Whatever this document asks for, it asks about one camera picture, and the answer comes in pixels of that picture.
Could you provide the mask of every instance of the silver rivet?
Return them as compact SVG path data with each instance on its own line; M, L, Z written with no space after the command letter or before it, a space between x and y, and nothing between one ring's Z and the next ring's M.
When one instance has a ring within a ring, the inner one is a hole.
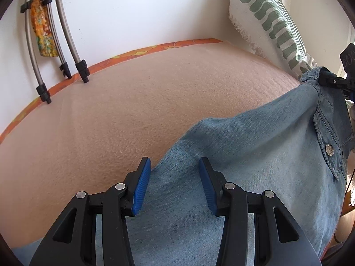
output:
M266 190L265 191L265 196L268 198L272 198L274 197L274 192L270 191L270 190Z
M235 185L233 183L225 183L224 187L226 187L229 190L233 190L235 188Z
M331 144L327 144L325 145L325 151L327 152L327 154L329 156L333 156L334 155L334 148Z
M115 186L115 188L116 188L117 190L123 190L123 189L125 189L125 187L126 187L126 185L125 185L124 183L118 183L118 184L116 184L116 186Z
M84 198L86 195L86 193L84 191L80 191L78 193L76 193L76 197L81 199L81 198Z

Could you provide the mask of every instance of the orange patterned fabric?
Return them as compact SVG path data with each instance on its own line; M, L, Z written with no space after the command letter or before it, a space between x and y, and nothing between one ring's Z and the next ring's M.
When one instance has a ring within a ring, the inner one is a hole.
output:
M187 40L187 41L180 41L180 42L173 42L173 43L166 43L166 44L161 44L161 45L156 45L156 46L151 46L147 48L142 48L142 49L137 49L133 50L118 56L115 56L113 58L107 59L103 62L100 62L98 64L92 65L89 67L90 73L94 74L102 69L108 68L110 66L116 65L118 63L121 63L123 61L127 61L130 59L134 59L143 55L151 54L151 53L156 53L172 48L179 48L179 47L185 47L185 46L190 46L190 45L197 45L197 44L208 44L208 43L219 43L221 42L220 40L217 39L198 39L198 40ZM60 90L64 89L65 87L69 86L70 84L73 84L75 81L80 80L80 75L79 73L76 73L72 76L72 79L64 80L61 81L60 83L56 84L52 88L49 89L49 93L51 96L55 95L58 93ZM3 142L5 137L29 114L31 113L34 109L36 109L40 104L43 102L40 100L40 98L36 98L33 100L25 109L21 111L20 114L17 115L17 117L7 126L7 128L4 130L4 132L0 135L0 144Z
M41 56L58 57L57 47L49 28L47 7L42 6L40 0L33 0L32 2L31 22Z

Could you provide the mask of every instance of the orange border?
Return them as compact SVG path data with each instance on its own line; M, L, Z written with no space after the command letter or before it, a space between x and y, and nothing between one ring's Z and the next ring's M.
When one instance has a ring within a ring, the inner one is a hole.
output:
M89 67L90 73L94 74L102 69L108 68L110 66L116 65L118 63L134 59L137 57L141 57L147 54L151 53L156 53L160 51L164 51L167 49L172 49L172 48L179 48L179 47L185 47L185 46L190 46L190 45L197 45L197 44L208 44L208 43L219 43L221 42L220 40L217 39L198 39L198 40L187 40L187 41L180 41L180 42L172 42L172 43L166 43L166 44L161 44L161 45L156 45L156 46L151 46L147 48L142 48L142 49L137 49L133 50L118 56L115 56L113 58L107 59L103 62L97 63L95 65L92 65ZM60 83L54 85L52 88L50 88L48 91L51 94L51 96L54 96L56 93L58 93L60 90L64 89L65 87L69 86L70 84L73 84L75 81L80 80L80 75L79 73L76 73L72 76L70 80L66 79L64 81L61 81ZM34 109L36 109L39 105L41 105L43 102L40 100L40 98L34 99L30 104L27 105L25 109L21 111L20 114L16 116L14 120L6 127L3 133L0 135L0 144L4 141L6 136L29 114L31 113Z

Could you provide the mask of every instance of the white wall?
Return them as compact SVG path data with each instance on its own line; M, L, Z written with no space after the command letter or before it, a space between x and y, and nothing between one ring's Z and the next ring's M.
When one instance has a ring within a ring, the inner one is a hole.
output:
M80 58L90 66L133 49L189 39L213 37L249 49L228 19L228 1L63 0L63 4ZM14 0L0 21L0 133L38 96L24 15L19 13L23 2ZM55 3L52 6L65 58L75 73ZM47 88L63 80L58 58L38 54L37 61Z
M317 64L340 74L339 55L354 42L354 30L338 1L291 0L290 15Z

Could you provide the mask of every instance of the blue gripper pad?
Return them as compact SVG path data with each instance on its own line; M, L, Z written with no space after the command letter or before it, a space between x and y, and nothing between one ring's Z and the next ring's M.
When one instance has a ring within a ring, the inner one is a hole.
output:
M137 215L143 205L144 196L146 194L146 190L150 178L151 168L152 165L150 163L150 159L148 158L143 167L142 174L138 180L137 187L134 190L133 206L132 206L133 215Z
M205 191L205 196L208 204L208 208L212 211L214 215L217 213L217 195L216 192L214 191L211 179L209 177L209 174L207 172L206 166L203 162L203 159L201 158L199 160L199 173L200 173L200 178L203 186L203 190Z

